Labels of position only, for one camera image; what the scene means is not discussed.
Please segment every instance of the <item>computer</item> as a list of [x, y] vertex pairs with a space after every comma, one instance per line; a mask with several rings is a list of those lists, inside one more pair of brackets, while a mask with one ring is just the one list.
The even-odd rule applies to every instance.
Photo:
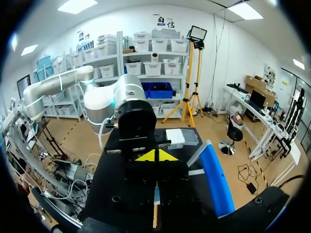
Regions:
[[263, 108], [265, 101], [266, 97], [255, 90], [253, 90], [251, 98], [249, 100], [245, 100], [246, 103], [251, 105], [257, 111], [260, 111]]

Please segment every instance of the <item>tripod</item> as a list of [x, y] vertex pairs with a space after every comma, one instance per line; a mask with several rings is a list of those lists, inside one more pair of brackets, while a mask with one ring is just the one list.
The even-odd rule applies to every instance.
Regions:
[[190, 96], [189, 101], [191, 101], [191, 99], [193, 98], [193, 103], [192, 103], [192, 113], [195, 107], [195, 99], [198, 99], [198, 103], [199, 103], [199, 110], [200, 110], [200, 114], [201, 117], [203, 117], [203, 111], [202, 111], [202, 105], [201, 105], [201, 101], [200, 101], [200, 97], [199, 97], [199, 93], [198, 93], [198, 86], [199, 86], [199, 82], [200, 82], [200, 76], [201, 76], [201, 59], [202, 59], [202, 47], [199, 48], [199, 61], [198, 61], [198, 72], [197, 72], [197, 76], [196, 76], [196, 82], [195, 84], [195, 90], [192, 93], [192, 95]]
[[185, 97], [183, 98], [183, 101], [181, 101], [168, 115], [167, 117], [162, 121], [162, 123], [164, 123], [174, 112], [176, 112], [183, 104], [184, 105], [184, 110], [183, 110], [183, 117], [182, 117], [182, 121], [185, 120], [186, 117], [186, 111], [189, 112], [190, 115], [190, 124], [189, 126], [193, 126], [194, 127], [194, 120], [193, 120], [193, 116], [192, 116], [192, 109], [190, 107], [190, 103], [189, 103], [189, 83], [191, 80], [191, 70], [192, 70], [192, 57], [193, 57], [193, 41], [191, 41], [190, 43], [190, 61], [189, 61], [189, 70], [188, 70], [188, 79], [186, 82], [186, 94]]

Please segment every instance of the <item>black cable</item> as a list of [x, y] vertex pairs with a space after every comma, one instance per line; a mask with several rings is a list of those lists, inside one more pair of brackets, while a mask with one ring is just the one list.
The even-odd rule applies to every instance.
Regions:
[[295, 180], [295, 179], [298, 179], [298, 178], [304, 178], [305, 176], [304, 175], [297, 175], [297, 176], [293, 176], [291, 178], [289, 178], [287, 181], [285, 181], [283, 184], [281, 184], [278, 188], [282, 188], [284, 185], [286, 185], [287, 183]]

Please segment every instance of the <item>black stool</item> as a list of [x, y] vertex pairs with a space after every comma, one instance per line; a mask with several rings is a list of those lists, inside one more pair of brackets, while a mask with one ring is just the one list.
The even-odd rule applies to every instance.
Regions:
[[231, 122], [231, 117], [228, 119], [228, 131], [227, 136], [231, 139], [231, 142], [229, 141], [221, 141], [218, 144], [218, 148], [223, 154], [226, 155], [233, 155], [235, 153], [235, 146], [234, 142], [239, 142], [243, 139], [243, 133], [238, 128], [234, 127]]

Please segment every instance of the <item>yellow triangle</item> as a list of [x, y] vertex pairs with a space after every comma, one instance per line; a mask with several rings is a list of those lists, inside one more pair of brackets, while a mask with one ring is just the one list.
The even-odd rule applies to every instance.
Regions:
[[[154, 162], [155, 161], [155, 150], [149, 151], [148, 153], [144, 154], [142, 157], [139, 157], [135, 161], [145, 161], [145, 160], [149, 160], [149, 161], [153, 161]], [[159, 149], [159, 160], [160, 161], [165, 161], [165, 160], [177, 161], [178, 159], [176, 159], [175, 157], [171, 156], [170, 154], [168, 154], [164, 150]]]

